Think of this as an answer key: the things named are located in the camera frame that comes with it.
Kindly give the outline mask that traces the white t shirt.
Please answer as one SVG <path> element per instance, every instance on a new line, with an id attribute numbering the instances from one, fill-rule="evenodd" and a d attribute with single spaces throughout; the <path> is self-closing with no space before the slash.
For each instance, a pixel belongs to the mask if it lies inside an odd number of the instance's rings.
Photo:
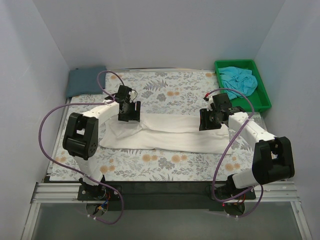
<path id="1" fill-rule="evenodd" d="M 105 122 L 105 135 L 99 145 L 109 149 L 167 150 L 200 154 L 222 154 L 229 144 L 226 126 L 199 130 L 195 115 L 142 113 L 140 121 Z"/>

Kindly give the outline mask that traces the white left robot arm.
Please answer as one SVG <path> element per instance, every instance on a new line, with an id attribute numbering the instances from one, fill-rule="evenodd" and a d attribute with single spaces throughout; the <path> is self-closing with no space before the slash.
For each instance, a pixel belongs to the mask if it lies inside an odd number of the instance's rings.
<path id="1" fill-rule="evenodd" d="M 64 133 L 62 147 L 78 164 L 83 182 L 90 185 L 89 194 L 95 200 L 106 196 L 106 187 L 100 183 L 103 178 L 95 165 L 95 153 L 99 145 L 99 127 L 115 117 L 120 122 L 140 121 L 141 102 L 135 101 L 136 90 L 120 85 L 116 94 L 108 96 L 102 103 L 84 113 L 70 114 Z"/>

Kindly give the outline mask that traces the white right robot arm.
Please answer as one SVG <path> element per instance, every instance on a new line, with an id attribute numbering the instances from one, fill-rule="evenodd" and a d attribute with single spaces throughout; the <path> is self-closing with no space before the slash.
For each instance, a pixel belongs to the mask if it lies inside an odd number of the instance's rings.
<path id="1" fill-rule="evenodd" d="M 253 150 L 252 167 L 228 176 L 219 191 L 237 199 L 246 189 L 292 178 L 295 175 L 292 145 L 283 136 L 277 137 L 251 120 L 240 106 L 233 106 L 227 93 L 206 95 L 207 108 L 200 110 L 199 130 L 217 130 L 226 125 L 249 144 Z"/>

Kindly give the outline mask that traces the light blue t shirt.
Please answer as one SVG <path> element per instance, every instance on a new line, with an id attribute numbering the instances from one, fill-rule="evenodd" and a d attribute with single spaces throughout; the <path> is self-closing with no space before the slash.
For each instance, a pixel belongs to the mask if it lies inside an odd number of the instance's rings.
<path id="1" fill-rule="evenodd" d="M 249 69 L 228 66 L 219 68 L 222 88 L 236 90 L 249 97 L 258 86 L 258 81 Z"/>

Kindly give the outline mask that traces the floral table cloth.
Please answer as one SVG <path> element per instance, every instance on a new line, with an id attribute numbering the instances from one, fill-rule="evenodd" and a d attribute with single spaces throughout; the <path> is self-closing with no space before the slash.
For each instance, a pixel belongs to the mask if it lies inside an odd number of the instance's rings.
<path id="1" fill-rule="evenodd" d="M 144 113 L 199 115 L 204 95 L 219 87 L 211 71 L 119 72 L 107 74 L 106 89 L 115 93 L 121 82 L 137 91 Z M 164 150 L 98 148 L 98 168 L 107 181 L 224 181 L 252 166 L 253 151 L 242 137 L 231 154 L 198 154 Z"/>

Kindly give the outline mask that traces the green plastic bin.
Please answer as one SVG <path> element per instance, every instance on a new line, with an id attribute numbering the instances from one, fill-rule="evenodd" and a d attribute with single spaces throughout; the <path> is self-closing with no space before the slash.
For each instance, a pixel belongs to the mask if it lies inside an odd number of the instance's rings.
<path id="1" fill-rule="evenodd" d="M 257 88 L 252 95 L 247 98 L 252 103 L 256 112 L 264 112 L 271 108 L 271 102 L 265 89 L 264 83 L 256 66 L 256 63 L 251 59 L 237 59 L 237 60 L 217 60 L 214 62 L 215 73 L 218 79 L 218 84 L 222 88 L 221 76 L 219 68 L 236 67 L 241 69 L 248 69 L 257 79 Z"/>

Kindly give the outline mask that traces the folded dark teal t shirt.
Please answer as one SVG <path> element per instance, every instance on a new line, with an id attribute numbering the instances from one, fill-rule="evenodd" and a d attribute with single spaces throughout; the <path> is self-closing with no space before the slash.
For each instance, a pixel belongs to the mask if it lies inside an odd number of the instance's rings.
<path id="1" fill-rule="evenodd" d="M 97 76 L 100 72 L 106 71 L 105 66 L 95 66 L 89 68 L 76 68 L 68 74 L 68 83 L 66 87 L 66 98 L 72 98 L 79 95 L 97 95 L 103 91 L 97 82 Z"/>

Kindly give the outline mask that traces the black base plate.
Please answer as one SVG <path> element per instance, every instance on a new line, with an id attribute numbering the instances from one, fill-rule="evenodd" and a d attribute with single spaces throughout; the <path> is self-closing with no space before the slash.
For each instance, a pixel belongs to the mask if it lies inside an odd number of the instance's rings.
<path id="1" fill-rule="evenodd" d="M 110 181 L 107 183 L 116 191 L 105 186 L 85 186 L 78 189 L 77 200 L 103 202 L 108 199 L 110 211 L 121 210 L 120 193 L 125 210 L 209 210 L 222 211 L 218 199 L 233 197 L 244 189 L 231 189 L 224 181 L 219 181 L 214 188 L 210 181 Z"/>

